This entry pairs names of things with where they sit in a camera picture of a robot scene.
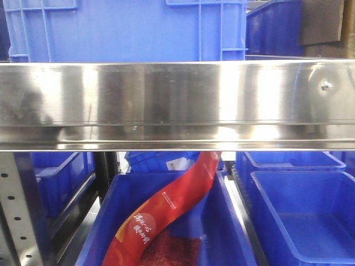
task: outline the red packaging bag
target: red packaging bag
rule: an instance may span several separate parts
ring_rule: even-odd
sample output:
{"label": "red packaging bag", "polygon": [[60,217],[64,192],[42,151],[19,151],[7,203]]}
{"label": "red packaging bag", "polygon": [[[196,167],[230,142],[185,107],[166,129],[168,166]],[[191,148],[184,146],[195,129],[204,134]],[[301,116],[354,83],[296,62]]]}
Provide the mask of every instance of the red packaging bag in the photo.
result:
{"label": "red packaging bag", "polygon": [[220,155],[220,152],[201,152],[185,174],[135,210],[118,229],[102,265],[138,266],[149,243],[209,192]]}

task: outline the blue plastic crate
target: blue plastic crate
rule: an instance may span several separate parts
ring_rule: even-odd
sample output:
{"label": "blue plastic crate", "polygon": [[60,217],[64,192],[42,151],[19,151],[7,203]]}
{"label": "blue plastic crate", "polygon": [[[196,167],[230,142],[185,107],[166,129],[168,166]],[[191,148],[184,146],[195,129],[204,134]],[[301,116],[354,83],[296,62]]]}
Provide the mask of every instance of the blue plastic crate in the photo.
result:
{"label": "blue plastic crate", "polygon": [[345,164],[322,151],[238,152],[236,167],[248,194],[254,171],[344,171]]}
{"label": "blue plastic crate", "polygon": [[91,152],[32,152],[47,217],[56,217],[94,171]]}
{"label": "blue plastic crate", "polygon": [[247,54],[302,56],[302,0],[269,1],[247,14]]}
{"label": "blue plastic crate", "polygon": [[252,220],[269,265],[355,265],[355,179],[343,172],[254,172]]}
{"label": "blue plastic crate", "polygon": [[125,155],[135,173],[187,170],[199,157],[197,151],[130,151]]}
{"label": "blue plastic crate", "polygon": [[9,58],[10,39],[6,25],[3,1],[0,1],[0,60]]}
{"label": "blue plastic crate", "polygon": [[[144,201],[183,172],[116,176],[76,266],[101,266],[117,229]],[[198,266],[256,266],[221,173],[209,194],[169,229],[176,237],[200,238]]]}
{"label": "blue plastic crate", "polygon": [[244,0],[4,0],[12,62],[245,57]]}

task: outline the metal shelf frame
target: metal shelf frame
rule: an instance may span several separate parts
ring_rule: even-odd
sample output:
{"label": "metal shelf frame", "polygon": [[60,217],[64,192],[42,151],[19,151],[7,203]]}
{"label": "metal shelf frame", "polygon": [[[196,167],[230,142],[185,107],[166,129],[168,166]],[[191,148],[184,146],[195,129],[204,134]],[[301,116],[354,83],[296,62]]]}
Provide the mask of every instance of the metal shelf frame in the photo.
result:
{"label": "metal shelf frame", "polygon": [[[354,150],[355,60],[282,59],[0,64],[0,265],[56,264],[70,210],[117,173],[111,151]],[[52,226],[27,153],[48,150],[98,152]]]}

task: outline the white label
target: white label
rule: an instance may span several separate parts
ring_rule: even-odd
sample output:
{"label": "white label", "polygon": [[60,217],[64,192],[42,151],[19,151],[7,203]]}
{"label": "white label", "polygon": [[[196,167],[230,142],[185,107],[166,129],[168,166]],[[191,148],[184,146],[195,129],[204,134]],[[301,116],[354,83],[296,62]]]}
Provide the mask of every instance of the white label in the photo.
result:
{"label": "white label", "polygon": [[178,158],[172,161],[166,162],[166,166],[169,171],[180,171],[187,170],[191,166],[191,160],[187,160],[186,158]]}

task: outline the red snack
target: red snack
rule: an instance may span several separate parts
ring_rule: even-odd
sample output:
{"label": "red snack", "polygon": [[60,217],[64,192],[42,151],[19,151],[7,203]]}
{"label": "red snack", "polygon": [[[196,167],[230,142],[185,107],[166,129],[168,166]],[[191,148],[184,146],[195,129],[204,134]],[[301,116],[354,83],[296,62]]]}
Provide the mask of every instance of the red snack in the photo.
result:
{"label": "red snack", "polygon": [[144,251],[139,266],[196,266],[201,240],[162,231]]}
{"label": "red snack", "polygon": [[209,192],[220,154],[202,151],[186,173],[136,209],[118,229],[102,265],[138,266],[150,242]]}

